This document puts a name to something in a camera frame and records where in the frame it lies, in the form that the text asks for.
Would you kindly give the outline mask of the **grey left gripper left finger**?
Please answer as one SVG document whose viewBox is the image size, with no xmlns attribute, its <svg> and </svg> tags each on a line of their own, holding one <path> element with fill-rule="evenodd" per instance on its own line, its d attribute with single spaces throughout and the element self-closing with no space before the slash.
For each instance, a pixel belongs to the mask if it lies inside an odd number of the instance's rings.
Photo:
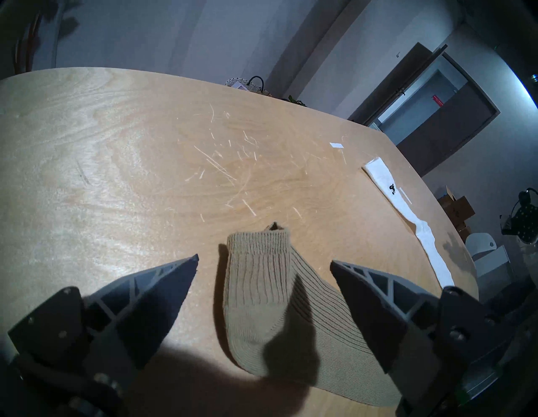
<svg viewBox="0 0 538 417">
<path fill-rule="evenodd" d="M 19 354 L 66 373 L 102 373 L 127 387 L 157 353 L 196 275 L 199 257 L 120 277 L 81 295 L 66 286 L 9 330 Z"/>
</svg>

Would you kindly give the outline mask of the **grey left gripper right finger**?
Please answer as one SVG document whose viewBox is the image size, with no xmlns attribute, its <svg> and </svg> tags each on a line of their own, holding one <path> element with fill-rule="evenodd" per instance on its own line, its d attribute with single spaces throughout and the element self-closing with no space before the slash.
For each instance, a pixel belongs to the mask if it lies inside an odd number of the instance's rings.
<svg viewBox="0 0 538 417">
<path fill-rule="evenodd" d="M 401 394 L 396 414 L 461 414 L 502 375 L 514 328 L 456 286 L 439 297 L 402 277 L 333 260 L 351 316 Z"/>
</svg>

